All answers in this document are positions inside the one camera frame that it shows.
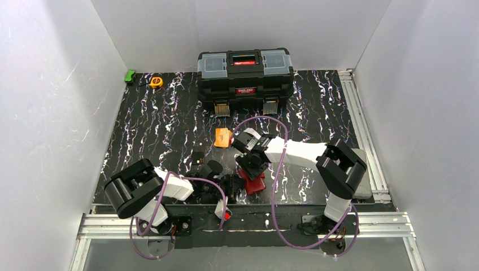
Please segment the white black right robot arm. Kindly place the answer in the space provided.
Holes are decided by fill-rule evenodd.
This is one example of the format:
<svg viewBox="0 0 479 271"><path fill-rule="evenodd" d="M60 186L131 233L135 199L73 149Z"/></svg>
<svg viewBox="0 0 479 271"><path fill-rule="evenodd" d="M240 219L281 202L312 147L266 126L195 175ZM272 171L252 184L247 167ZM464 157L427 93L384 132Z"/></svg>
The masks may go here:
<svg viewBox="0 0 479 271"><path fill-rule="evenodd" d="M236 163L252 180L272 164L279 167L283 163L292 164L317 172L329 191L324 212L315 219L317 229L331 230L357 195L371 195L370 189L363 190L369 181L365 158L340 138L327 143L307 143L246 129L235 135L231 144L241 153Z"/></svg>

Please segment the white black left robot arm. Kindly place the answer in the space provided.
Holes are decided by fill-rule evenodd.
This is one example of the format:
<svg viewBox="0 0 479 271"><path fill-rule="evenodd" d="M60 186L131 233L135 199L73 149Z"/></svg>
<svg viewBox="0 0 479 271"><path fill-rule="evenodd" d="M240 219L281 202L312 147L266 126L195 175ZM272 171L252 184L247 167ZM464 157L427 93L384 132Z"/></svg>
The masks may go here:
<svg viewBox="0 0 479 271"><path fill-rule="evenodd" d="M173 216L159 199L172 198L188 204L215 204L216 213L225 215L224 203L233 203L246 181L236 174L223 174L223 167L210 160L196 171L177 177L141 159L114 174L103 190L119 218L133 218L143 229L160 234L174 227Z"/></svg>

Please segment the red leather card holder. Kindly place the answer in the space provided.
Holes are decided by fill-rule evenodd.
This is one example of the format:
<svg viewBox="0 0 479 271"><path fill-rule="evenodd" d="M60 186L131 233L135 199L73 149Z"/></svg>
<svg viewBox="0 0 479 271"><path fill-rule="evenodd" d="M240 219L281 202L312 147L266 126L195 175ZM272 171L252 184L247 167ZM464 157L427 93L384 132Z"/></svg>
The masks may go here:
<svg viewBox="0 0 479 271"><path fill-rule="evenodd" d="M265 185L265 174L261 173L254 179L251 179L247 174L246 171L243 169L239 169L238 175L245 180L244 188L246 190L247 195L252 195L258 192L261 192L266 189Z"/></svg>

